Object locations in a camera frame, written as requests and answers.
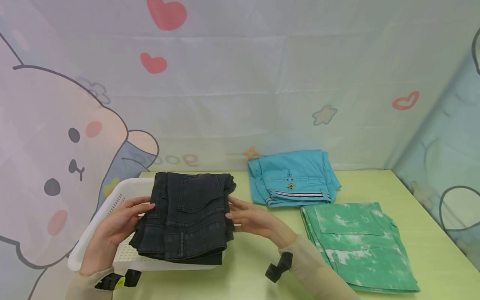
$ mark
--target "green tie-dye pants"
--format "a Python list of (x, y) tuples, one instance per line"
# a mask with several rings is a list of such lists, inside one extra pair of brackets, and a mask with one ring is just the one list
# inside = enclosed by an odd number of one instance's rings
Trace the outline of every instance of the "green tie-dye pants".
[(301, 215), (309, 240), (353, 289), (420, 291), (398, 228), (378, 203), (310, 205)]

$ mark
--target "white plastic basket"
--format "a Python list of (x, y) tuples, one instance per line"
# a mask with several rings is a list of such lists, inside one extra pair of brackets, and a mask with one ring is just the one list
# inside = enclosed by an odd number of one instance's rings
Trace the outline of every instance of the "white plastic basket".
[[(90, 239), (95, 232), (98, 224), (108, 216), (120, 203), (126, 199), (141, 196), (150, 196), (154, 185), (154, 178), (132, 178), (120, 182), (112, 191), (110, 196), (102, 204), (92, 221), (84, 231), (75, 248), (68, 258), (68, 267), (73, 271), (80, 270), (82, 259), (85, 254)], [(206, 270), (213, 269), (216, 265), (200, 265), (200, 264), (176, 264), (156, 260), (144, 256), (139, 256), (136, 249), (128, 243), (132, 238), (130, 235), (122, 242), (117, 250), (113, 266), (119, 270), (133, 269), (137, 271), (169, 271), (169, 270)]]

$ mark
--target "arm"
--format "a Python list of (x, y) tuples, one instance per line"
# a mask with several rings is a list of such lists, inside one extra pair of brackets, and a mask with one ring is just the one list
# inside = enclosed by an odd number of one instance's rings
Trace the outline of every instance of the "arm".
[(290, 271), (316, 300), (360, 299), (305, 237), (298, 235), (292, 244), (278, 251), (293, 254)]
[(280, 253), (292, 253), (290, 271), (316, 300), (359, 299), (309, 240), (298, 236), (282, 220), (258, 206), (233, 197), (229, 198), (229, 202), (232, 213), (226, 214), (226, 217), (240, 224), (235, 227), (235, 232), (263, 236), (271, 240)]
[(111, 300), (113, 291), (95, 288), (105, 276), (113, 273), (113, 260), (119, 244), (135, 230), (139, 214), (155, 204), (144, 205), (150, 197), (124, 201), (95, 230), (88, 243), (80, 271), (74, 275), (67, 290), (68, 300)]
[(84, 276), (80, 272), (73, 276), (68, 286), (65, 299), (68, 300), (111, 300), (113, 291), (100, 290), (95, 285), (108, 274), (113, 273), (113, 267), (107, 270)]

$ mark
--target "hand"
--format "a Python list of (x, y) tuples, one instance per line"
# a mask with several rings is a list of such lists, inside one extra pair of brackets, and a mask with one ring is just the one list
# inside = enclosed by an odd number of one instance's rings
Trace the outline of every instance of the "hand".
[(144, 204), (149, 201), (150, 197), (126, 200), (98, 224), (85, 251), (80, 274), (90, 276), (112, 267), (119, 244), (135, 231), (141, 218), (138, 215), (155, 207), (154, 203)]
[(278, 248), (282, 249), (297, 239), (297, 234), (279, 218), (265, 209), (249, 202), (229, 197), (231, 213), (225, 216), (232, 220), (235, 232), (249, 232), (271, 240)]

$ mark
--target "green table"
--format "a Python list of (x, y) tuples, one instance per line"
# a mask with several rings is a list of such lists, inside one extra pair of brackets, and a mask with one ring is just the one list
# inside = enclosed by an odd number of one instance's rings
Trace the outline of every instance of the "green table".
[[(233, 196), (250, 201), (247, 172), (229, 173), (237, 183)], [(154, 175), (143, 173), (140, 177)], [(395, 220), (422, 290), (419, 294), (402, 296), (358, 292), (362, 299), (478, 299), (478, 271), (391, 171), (337, 171), (336, 175), (343, 185), (337, 203), (379, 202), (383, 211)], [(295, 232), (306, 236), (298, 208), (270, 211)], [(144, 272), (136, 288), (121, 288), (115, 291), (114, 299), (311, 299), (289, 272), (276, 284), (265, 277), (269, 264), (276, 264), (279, 257), (269, 240), (237, 233), (228, 244), (223, 265), (201, 271)]]

